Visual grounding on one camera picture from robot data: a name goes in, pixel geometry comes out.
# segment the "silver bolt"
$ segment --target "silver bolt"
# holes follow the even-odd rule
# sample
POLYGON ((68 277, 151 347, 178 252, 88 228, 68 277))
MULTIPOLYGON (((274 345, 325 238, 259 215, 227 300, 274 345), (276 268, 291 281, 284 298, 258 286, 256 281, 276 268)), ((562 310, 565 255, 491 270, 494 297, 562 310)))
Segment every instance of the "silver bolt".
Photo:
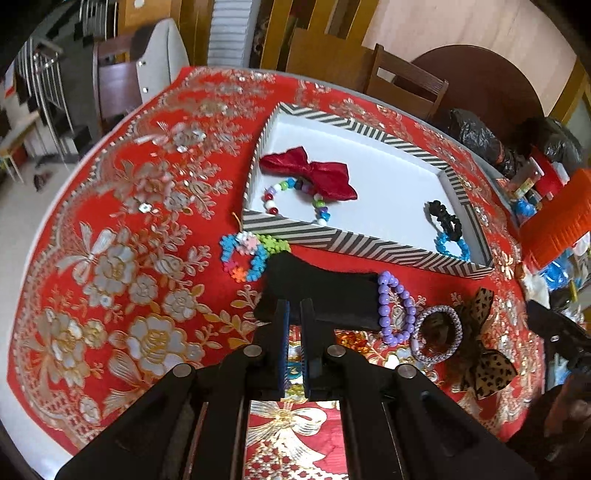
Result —
POLYGON ((178 364, 173 368, 173 374, 175 377, 183 378, 191 374, 191 365, 189 364, 178 364))
POLYGON ((330 356, 336 357, 343 356, 346 352, 347 350, 345 350, 345 347, 342 345, 331 345, 326 349, 326 353, 328 353, 330 356))
POLYGON ((402 364, 397 370, 398 375, 404 378, 412 378, 417 374, 417 369, 409 364, 402 364))
POLYGON ((244 355, 255 358, 256 356, 259 356, 262 353, 262 348, 258 345, 248 345, 244 347, 243 351, 244 355))

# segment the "black and white striped edge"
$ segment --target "black and white striped edge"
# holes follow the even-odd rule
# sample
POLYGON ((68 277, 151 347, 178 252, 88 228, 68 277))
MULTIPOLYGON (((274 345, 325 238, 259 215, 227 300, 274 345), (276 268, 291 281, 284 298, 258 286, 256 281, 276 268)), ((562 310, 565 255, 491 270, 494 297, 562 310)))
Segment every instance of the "black and white striped edge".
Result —
POLYGON ((308 107, 300 107, 288 103, 280 103, 267 120, 259 137, 251 168, 248 172, 246 187, 242 204, 242 226, 244 230, 254 233, 265 233, 276 238, 287 240, 291 244, 305 245, 312 248, 321 248, 332 252, 338 252, 356 257, 381 260, 400 265, 422 268, 439 273, 456 275, 459 277, 473 278, 475 280, 486 277, 493 270, 491 250, 486 242, 482 228, 476 218, 474 208, 470 204, 468 196, 453 169, 447 162, 422 150, 420 147, 390 135, 379 128, 370 127, 351 118, 343 118, 333 113, 319 112, 308 107), (403 150, 434 167, 443 170, 452 185, 460 204, 466 209, 466 213, 476 233, 480 248, 485 254, 485 265, 477 265, 472 262, 464 262, 457 258, 422 250, 420 248, 401 245, 396 242, 381 240, 379 238, 361 235, 359 233, 345 232, 328 226, 322 227, 315 223, 304 223, 291 220, 278 215, 249 210, 248 200, 252 194, 256 174, 259 172, 258 161, 267 143, 271 127, 280 113, 301 116, 325 124, 351 130, 360 135, 373 138, 403 150))

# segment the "floral tablecloth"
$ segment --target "floral tablecloth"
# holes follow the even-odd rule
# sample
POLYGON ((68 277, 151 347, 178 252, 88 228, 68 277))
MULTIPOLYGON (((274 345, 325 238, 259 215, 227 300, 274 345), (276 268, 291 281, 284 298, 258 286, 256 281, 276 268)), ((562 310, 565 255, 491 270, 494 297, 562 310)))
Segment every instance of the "floral tablecloth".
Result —
MULTIPOLYGON (((480 281, 294 246, 323 268, 382 271, 416 293, 418 310, 495 291, 486 345, 519 376, 476 401, 428 377, 501 439, 515 432, 543 381, 542 344, 527 330, 514 266, 519 246, 470 154, 400 112, 281 74, 186 69, 174 84, 88 156, 34 245, 9 351, 8 382, 23 408, 72 454, 180 362, 219 362, 247 344, 262 281, 236 283, 219 240, 238 229, 254 145, 278 102, 306 105, 380 127, 446 160, 459 175, 491 246, 495 271, 480 281)), ((395 319, 400 308, 393 308, 395 319)), ((297 332, 293 332, 297 345, 297 332)), ((408 346, 368 340, 371 362, 415 362, 408 346)), ((253 403, 246 478, 344 478, 338 404, 253 403)))

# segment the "red bow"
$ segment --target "red bow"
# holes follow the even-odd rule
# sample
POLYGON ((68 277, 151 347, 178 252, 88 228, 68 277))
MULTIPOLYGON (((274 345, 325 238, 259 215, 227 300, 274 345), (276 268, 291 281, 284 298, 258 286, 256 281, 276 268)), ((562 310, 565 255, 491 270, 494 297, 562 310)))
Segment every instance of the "red bow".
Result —
POLYGON ((357 192, 349 185, 347 165, 338 162, 308 163, 304 147, 265 155, 260 159, 259 166, 270 173, 304 177, 325 200, 357 199, 357 192))

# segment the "leopard print bow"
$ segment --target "leopard print bow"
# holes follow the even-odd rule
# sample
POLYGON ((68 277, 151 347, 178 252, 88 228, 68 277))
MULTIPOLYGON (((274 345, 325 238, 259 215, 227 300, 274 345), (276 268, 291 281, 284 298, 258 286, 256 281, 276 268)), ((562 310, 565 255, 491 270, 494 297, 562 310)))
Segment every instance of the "leopard print bow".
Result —
POLYGON ((458 308, 464 333, 457 353, 462 368, 460 389, 472 388, 478 400, 502 390, 517 375, 511 361, 500 351, 485 348, 480 338, 494 295, 492 290, 481 288, 474 300, 458 308))

